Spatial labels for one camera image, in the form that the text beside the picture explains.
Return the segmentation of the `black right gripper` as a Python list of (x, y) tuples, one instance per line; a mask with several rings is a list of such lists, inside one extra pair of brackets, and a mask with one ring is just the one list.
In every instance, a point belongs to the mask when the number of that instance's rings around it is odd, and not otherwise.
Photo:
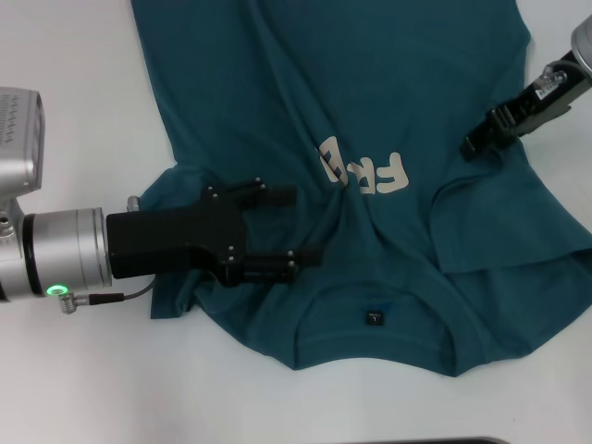
[(502, 140), (533, 132), (571, 110), (571, 103), (591, 89), (591, 75), (570, 51), (545, 66), (541, 75), (513, 99), (490, 110), (468, 135), (460, 153), (475, 160)]

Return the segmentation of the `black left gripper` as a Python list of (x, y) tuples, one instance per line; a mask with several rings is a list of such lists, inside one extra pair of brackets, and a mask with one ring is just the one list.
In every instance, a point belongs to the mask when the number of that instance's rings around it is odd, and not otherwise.
[(270, 187), (259, 177), (203, 191), (187, 206), (106, 217), (108, 259), (114, 278), (205, 270), (224, 286), (288, 284), (323, 262), (323, 249), (246, 252), (241, 210), (291, 207), (294, 186)]

